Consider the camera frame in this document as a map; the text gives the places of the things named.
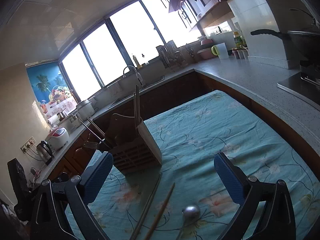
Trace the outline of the teal floral tablecloth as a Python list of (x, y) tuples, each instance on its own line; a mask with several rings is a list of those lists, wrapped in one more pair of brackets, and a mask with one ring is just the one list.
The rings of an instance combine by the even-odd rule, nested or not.
[(303, 239), (319, 218), (319, 180), (298, 153), (263, 120), (226, 93), (214, 91), (145, 122), (162, 153), (162, 166), (128, 176), (112, 168), (89, 209), (111, 239), (129, 239), (162, 172), (138, 239), (146, 236), (171, 186), (168, 205), (153, 239), (176, 239), (182, 209), (196, 204), (200, 217), (180, 239), (216, 239), (235, 215), (235, 204), (214, 168), (224, 153), (261, 182), (284, 180)]

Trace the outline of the chrome kitchen faucet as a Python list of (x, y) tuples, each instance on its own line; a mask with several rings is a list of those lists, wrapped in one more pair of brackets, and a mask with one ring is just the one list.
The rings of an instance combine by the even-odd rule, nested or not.
[(123, 78), (125, 78), (125, 77), (127, 77), (129, 75), (135, 75), (140, 87), (144, 87), (145, 86), (144, 79), (142, 78), (140, 73), (137, 71), (137, 69), (132, 65), (128, 65), (123, 69)]

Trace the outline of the white round cooker pot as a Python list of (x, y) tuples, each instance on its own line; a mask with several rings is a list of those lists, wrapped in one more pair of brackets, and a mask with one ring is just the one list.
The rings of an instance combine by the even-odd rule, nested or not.
[(92, 103), (88, 99), (77, 104), (76, 110), (77, 110), (79, 118), (82, 121), (85, 121), (87, 118), (90, 118), (95, 113), (95, 110), (92, 106)]

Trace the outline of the kitchen window frame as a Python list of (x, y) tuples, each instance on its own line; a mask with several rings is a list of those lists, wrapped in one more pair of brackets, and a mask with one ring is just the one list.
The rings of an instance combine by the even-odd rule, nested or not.
[(177, 48), (196, 42), (201, 35), (181, 11), (169, 12), (167, 0), (139, 0), (103, 20), (61, 60), (61, 68), (78, 101), (123, 75), (123, 69), (149, 64), (158, 57), (156, 47), (173, 40)]

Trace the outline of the green label drink bottle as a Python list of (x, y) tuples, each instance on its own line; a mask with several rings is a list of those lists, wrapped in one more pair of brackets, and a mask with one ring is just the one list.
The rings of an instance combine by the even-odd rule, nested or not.
[(243, 45), (242, 38), (241, 38), (240, 34), (237, 31), (233, 32), (233, 37), (234, 37), (234, 42), (235, 42), (236, 47), (238, 49), (243, 48), (244, 45)]

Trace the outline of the chopstick leaning in holder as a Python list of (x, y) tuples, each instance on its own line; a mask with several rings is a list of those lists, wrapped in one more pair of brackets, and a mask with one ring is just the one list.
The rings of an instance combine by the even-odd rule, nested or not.
[(110, 143), (108, 142), (108, 140), (106, 139), (105, 133), (94, 123), (94, 121), (93, 121), (91, 118), (87, 117), (86, 120), (89, 122), (88, 125), (86, 125), (86, 124), (84, 123), (84, 121), (82, 121), (82, 120), (80, 121), (81, 124), (82, 124), (88, 131), (90, 131), (96, 138), (98, 138), (99, 141), (100, 141), (102, 144), (104, 144), (107, 148), (111, 149), (111, 148), (112, 148), (112, 144), (110, 144)]

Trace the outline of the metal fork in holder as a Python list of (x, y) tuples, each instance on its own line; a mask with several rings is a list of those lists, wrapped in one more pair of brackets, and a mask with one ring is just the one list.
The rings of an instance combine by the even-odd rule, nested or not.
[(100, 144), (98, 142), (91, 141), (85, 141), (83, 146), (92, 150), (98, 150), (100, 148)]

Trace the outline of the wooden chopstick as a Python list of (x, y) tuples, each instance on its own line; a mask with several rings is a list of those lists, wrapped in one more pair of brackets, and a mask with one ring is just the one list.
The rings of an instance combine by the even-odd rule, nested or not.
[(169, 192), (168, 192), (163, 204), (161, 205), (161, 208), (160, 208), (159, 212), (157, 213), (157, 216), (155, 217), (155, 219), (154, 219), (152, 225), (150, 226), (146, 236), (144, 237), (144, 240), (150, 240), (150, 238), (151, 238), (153, 232), (155, 231), (155, 229), (156, 229), (161, 217), (163, 216), (163, 213), (164, 213), (164, 211), (165, 211), (165, 209), (166, 209), (166, 207), (168, 205), (168, 202), (170, 200), (170, 197), (172, 195), (172, 192), (173, 192), (174, 188), (175, 188), (175, 183), (172, 184), (172, 186), (171, 186), (171, 188), (170, 188), (170, 190), (169, 190)]

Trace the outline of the metal spoon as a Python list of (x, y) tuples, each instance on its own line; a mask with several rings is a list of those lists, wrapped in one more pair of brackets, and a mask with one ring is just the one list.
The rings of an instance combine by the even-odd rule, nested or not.
[(189, 226), (200, 217), (200, 213), (200, 207), (196, 204), (188, 205), (182, 209), (183, 223), (178, 236), (176, 237), (176, 240), (180, 239), (182, 232), (186, 226)]

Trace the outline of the white red rice cooker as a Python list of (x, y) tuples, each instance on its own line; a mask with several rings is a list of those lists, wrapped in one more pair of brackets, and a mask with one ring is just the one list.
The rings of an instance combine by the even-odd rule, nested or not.
[(64, 127), (58, 127), (47, 135), (45, 141), (48, 142), (51, 150), (53, 152), (56, 152), (59, 149), (63, 148), (65, 144), (67, 144), (68, 139), (69, 134), (67, 129), (65, 129)]

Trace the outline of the chopstick standing in holder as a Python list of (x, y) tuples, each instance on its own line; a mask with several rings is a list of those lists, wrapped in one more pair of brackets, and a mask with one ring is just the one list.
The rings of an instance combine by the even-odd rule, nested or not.
[(139, 101), (139, 87), (136, 85), (134, 92), (134, 114), (135, 114), (135, 127), (140, 124), (140, 101)]

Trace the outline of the yellow dish soap bottle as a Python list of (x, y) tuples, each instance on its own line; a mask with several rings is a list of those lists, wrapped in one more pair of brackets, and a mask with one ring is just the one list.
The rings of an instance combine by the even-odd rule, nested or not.
[(133, 58), (133, 60), (134, 60), (134, 62), (135, 62), (135, 64), (136, 64), (136, 67), (137, 67), (138, 69), (142, 68), (142, 65), (139, 63), (139, 61), (138, 61), (138, 59), (136, 58), (136, 56), (135, 56), (135, 55), (132, 55), (132, 58)]

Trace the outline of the gas stove top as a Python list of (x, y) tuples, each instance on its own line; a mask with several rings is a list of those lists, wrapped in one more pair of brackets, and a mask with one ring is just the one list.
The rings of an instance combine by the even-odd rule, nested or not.
[(277, 87), (319, 110), (319, 66), (300, 64), (300, 72), (277, 83)]

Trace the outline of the dish drying rack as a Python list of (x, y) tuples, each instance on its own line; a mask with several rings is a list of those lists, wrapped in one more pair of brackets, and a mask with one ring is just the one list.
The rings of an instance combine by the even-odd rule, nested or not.
[(156, 47), (159, 59), (165, 68), (180, 67), (185, 63), (185, 58), (181, 51), (177, 48), (173, 40), (163, 46)]

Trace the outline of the wall power outlet strip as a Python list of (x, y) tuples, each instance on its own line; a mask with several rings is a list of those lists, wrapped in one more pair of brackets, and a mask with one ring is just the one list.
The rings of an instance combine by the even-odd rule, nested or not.
[(23, 153), (26, 153), (31, 148), (31, 146), (34, 146), (34, 145), (35, 145), (35, 139), (33, 137), (30, 137), (29, 140), (25, 142), (21, 147), (21, 151)]

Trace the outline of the wooden utensil holder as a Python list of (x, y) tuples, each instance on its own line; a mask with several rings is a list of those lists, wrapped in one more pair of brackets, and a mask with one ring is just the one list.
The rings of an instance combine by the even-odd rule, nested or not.
[(162, 153), (143, 120), (112, 114), (105, 138), (115, 145), (109, 150), (113, 165), (128, 175), (162, 165)]

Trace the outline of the kitchen sink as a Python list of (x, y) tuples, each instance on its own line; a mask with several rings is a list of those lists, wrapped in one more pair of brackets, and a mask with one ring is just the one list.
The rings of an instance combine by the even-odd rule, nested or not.
[[(143, 87), (138, 87), (139, 88), (139, 91), (142, 92), (146, 89), (148, 89), (149, 87), (159, 83), (159, 82), (162, 82), (164, 80), (164, 75), (158, 77), (157, 79), (153, 80), (152, 82), (147, 82), (145, 86)], [(114, 101), (110, 107), (113, 107), (114, 105), (126, 100), (127, 98), (129, 98), (130, 96), (133, 95), (133, 93), (136, 91), (136, 89), (132, 90), (130, 94), (127, 94), (125, 96), (121, 96), (120, 98), (118, 98), (116, 101)]]

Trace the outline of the pink stacked bowls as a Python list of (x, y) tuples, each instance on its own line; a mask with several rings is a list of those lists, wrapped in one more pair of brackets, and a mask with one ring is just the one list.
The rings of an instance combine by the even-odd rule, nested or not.
[(214, 45), (211, 39), (204, 39), (201, 41), (200, 50), (197, 52), (197, 55), (203, 60), (214, 58), (215, 55), (212, 53), (212, 46)]

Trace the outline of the steel electric kettle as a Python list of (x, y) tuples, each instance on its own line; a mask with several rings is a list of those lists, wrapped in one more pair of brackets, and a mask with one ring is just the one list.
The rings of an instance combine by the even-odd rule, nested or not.
[(45, 163), (45, 165), (48, 166), (54, 158), (52, 149), (50, 148), (48, 142), (46, 142), (45, 140), (42, 140), (36, 146), (36, 150), (38, 155), (41, 157), (41, 159)]

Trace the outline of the tropical fruit window poster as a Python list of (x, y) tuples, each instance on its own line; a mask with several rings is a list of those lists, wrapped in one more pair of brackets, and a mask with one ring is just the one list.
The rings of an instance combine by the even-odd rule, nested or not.
[(57, 62), (28, 67), (27, 75), (35, 97), (47, 119), (60, 112), (69, 114), (76, 109), (77, 102)]

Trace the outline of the seasoning jars set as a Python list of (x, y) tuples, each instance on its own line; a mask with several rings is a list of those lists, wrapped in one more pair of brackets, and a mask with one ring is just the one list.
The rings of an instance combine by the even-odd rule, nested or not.
[(232, 49), (232, 54), (233, 56), (238, 60), (238, 59), (243, 59), (247, 60), (248, 59), (248, 50), (247, 48), (233, 48)]

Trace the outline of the metal chopstick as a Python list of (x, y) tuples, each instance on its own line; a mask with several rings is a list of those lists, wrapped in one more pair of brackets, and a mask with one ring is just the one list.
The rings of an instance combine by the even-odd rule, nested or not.
[(150, 208), (150, 206), (152, 204), (153, 198), (154, 198), (154, 196), (156, 194), (156, 191), (158, 189), (158, 186), (159, 186), (159, 183), (161, 181), (161, 178), (162, 178), (162, 172), (159, 174), (158, 179), (156, 180), (156, 183), (155, 183), (155, 185), (153, 187), (153, 190), (151, 191), (151, 193), (150, 193), (150, 195), (149, 195), (149, 197), (148, 197), (148, 199), (146, 201), (146, 204), (144, 205), (143, 211), (142, 211), (142, 213), (140, 215), (140, 218), (139, 218), (139, 220), (138, 220), (138, 222), (136, 224), (136, 227), (134, 228), (134, 231), (133, 231), (133, 233), (132, 233), (132, 235), (130, 237), (130, 240), (135, 240), (137, 238), (137, 236), (138, 236), (138, 234), (140, 232), (140, 229), (141, 229), (141, 227), (142, 227), (142, 225), (144, 223), (144, 219), (146, 218), (146, 215), (148, 214), (149, 208)]

